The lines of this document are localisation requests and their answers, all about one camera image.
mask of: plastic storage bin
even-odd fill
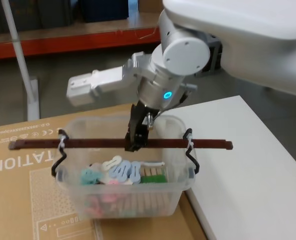
[[[101,22],[129,17],[128,0],[79,0],[84,21]]]
[[[70,138],[123,138],[129,117],[85,117],[67,125]],[[160,116],[150,138],[182,138],[184,124],[171,116]],[[185,156],[185,149],[142,148],[126,152],[121,148],[70,148],[67,158],[57,167],[57,181],[69,191],[76,210],[82,217],[141,218],[169,216],[174,213],[182,191],[195,180],[195,165]],[[165,162],[166,183],[133,185],[81,185],[81,171],[93,163],[103,163],[120,155],[129,161]],[[111,202],[104,198],[113,196]]]
[[[58,28],[73,23],[73,8],[77,0],[39,0],[42,28]]]

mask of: brown wooden stick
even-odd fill
[[[193,139],[196,149],[228,149],[233,148],[232,142],[220,139]],[[59,139],[20,139],[9,144],[10,150],[20,149],[55,149],[59,146]],[[124,148],[125,139],[66,139],[65,148]],[[188,146],[187,139],[149,139],[144,148],[152,149],[184,149]]]

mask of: white table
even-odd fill
[[[194,138],[233,150],[198,149],[188,195],[209,239],[296,240],[296,161],[239,96],[177,108]]]

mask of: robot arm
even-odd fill
[[[223,44],[221,65],[228,73],[296,95],[296,0],[163,3],[161,44],[152,54],[135,53],[121,67],[69,80],[67,97],[74,105],[91,103],[103,92],[140,81],[139,101],[132,105],[126,134],[127,151],[145,145],[154,119],[169,108],[184,77],[207,64],[209,34]]]

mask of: black wire handle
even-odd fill
[[[189,134],[192,134],[192,129],[191,128],[187,129],[187,131],[184,133],[183,139],[189,140],[188,139]],[[199,165],[198,161],[190,154],[192,149],[193,149],[192,145],[189,144],[189,148],[186,151],[186,156],[196,165],[196,169],[194,170],[194,173],[197,174],[199,172],[200,165]]]
[[[61,137],[64,136],[65,139],[69,139],[69,136],[67,135],[67,133],[63,129],[59,129],[59,136],[61,136]],[[57,167],[67,158],[67,154],[64,152],[64,148],[62,147],[61,143],[59,145],[59,151],[60,151],[62,157],[59,160],[57,160],[51,168],[51,175],[53,177],[56,177],[56,175],[57,175],[57,172],[56,172]]]

